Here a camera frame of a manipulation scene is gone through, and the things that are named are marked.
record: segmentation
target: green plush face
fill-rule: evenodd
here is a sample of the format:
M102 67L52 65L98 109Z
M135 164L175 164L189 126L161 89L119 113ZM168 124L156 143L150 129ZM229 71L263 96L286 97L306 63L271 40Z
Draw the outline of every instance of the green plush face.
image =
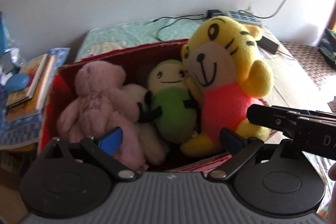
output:
M182 68L182 62L177 60L161 62L152 70L148 78L148 89L153 94L171 87L188 89L185 83L185 72Z

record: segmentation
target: plush toy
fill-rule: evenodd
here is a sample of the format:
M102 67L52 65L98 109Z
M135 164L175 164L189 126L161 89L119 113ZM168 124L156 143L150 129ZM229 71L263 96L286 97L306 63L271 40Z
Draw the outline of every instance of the plush toy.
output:
M139 118L137 102L121 90L126 79L122 67L105 61L84 65L75 77L78 98L57 121L59 136L68 142L101 137L115 127L123 130L123 142L113 157L137 170L145 163L134 122Z
M138 103L139 108L143 112L148 112L148 106L144 102L144 97L148 91L147 89L137 84L128 84L123 86L122 90L124 90L130 98ZM143 149L147 162L150 165L161 164L169 152L168 143L163 140L155 126L151 123L135 122L134 125L138 131L140 145Z
M154 120L161 136L176 144L190 138L197 118L198 103L191 97L185 78L181 61L161 62L148 77L145 98L151 110L147 120Z
M185 155L220 152L219 133L223 127L244 138L268 138L268 128L250 124L246 118L247 108L262 104L258 98L273 86L272 71L259 59L252 34L260 39L260 28L218 16L203 23L182 47L184 68L191 76L187 80L189 89L203 105L202 133L181 145Z

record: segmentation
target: pink teddy bear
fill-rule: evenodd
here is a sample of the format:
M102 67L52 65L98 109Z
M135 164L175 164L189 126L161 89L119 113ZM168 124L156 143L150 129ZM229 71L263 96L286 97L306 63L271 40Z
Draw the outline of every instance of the pink teddy bear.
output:
M57 121L59 136L68 142L84 137L101 137L115 127L123 130L123 143L113 157L132 170L144 163L144 154L134 122L139 119L137 102L121 87L126 72L106 61L84 65L75 77L78 98Z

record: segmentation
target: tiger mouth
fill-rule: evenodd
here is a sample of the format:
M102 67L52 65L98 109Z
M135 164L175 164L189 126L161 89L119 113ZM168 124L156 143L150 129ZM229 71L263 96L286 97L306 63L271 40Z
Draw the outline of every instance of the tiger mouth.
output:
M196 79L202 87L206 88L208 86L211 86L213 84L213 82L215 81L216 74L217 74L217 63L214 62L214 64L213 64L213 73L212 73L212 77L211 77L210 81L208 81L208 79L207 79L207 75L206 75L206 72L205 72L205 69L204 69L203 62L200 62L200 65L201 65L202 76L203 76L205 84L200 82L197 75L196 75Z

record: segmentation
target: metal rivet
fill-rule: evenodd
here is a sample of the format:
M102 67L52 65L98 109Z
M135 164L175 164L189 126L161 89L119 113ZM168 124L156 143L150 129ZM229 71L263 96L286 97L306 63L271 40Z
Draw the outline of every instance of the metal rivet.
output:
M132 179L135 173L132 170L121 170L118 172L118 176L122 179Z
M214 170L210 172L210 176L214 179L223 179L226 177L226 172L223 170Z

